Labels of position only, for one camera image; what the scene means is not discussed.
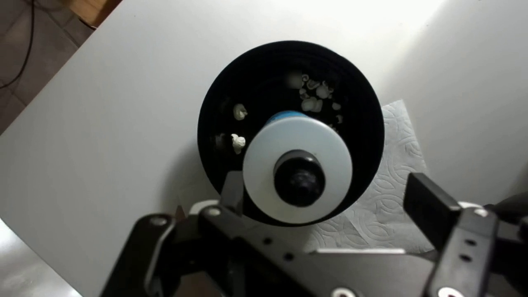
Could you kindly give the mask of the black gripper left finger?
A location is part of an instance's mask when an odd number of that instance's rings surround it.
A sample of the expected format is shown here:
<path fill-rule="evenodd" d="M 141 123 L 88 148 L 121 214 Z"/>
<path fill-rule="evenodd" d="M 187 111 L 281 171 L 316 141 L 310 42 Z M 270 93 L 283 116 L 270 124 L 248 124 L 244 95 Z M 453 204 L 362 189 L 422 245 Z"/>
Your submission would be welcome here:
<path fill-rule="evenodd" d="M 244 185 L 229 172 L 217 205 L 181 223 L 178 294 L 182 297 L 308 297 L 296 253 L 242 214 Z"/>

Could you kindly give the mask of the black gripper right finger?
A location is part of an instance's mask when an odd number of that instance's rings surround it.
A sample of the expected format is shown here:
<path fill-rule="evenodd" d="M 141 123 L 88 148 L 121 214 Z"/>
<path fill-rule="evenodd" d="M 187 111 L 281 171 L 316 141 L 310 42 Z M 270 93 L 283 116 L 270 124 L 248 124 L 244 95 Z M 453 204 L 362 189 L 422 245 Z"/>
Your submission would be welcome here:
<path fill-rule="evenodd" d="M 437 251 L 423 296 L 483 297 L 498 218 L 463 209 L 423 174 L 407 176 L 404 212 Z"/>

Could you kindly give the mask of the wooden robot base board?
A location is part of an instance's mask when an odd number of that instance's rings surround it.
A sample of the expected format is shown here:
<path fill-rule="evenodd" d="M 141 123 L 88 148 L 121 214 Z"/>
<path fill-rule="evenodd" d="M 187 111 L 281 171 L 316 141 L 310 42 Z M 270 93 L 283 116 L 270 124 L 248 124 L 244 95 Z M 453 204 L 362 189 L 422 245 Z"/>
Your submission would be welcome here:
<path fill-rule="evenodd" d="M 83 24 L 97 29 L 121 0 L 62 0 Z"/>

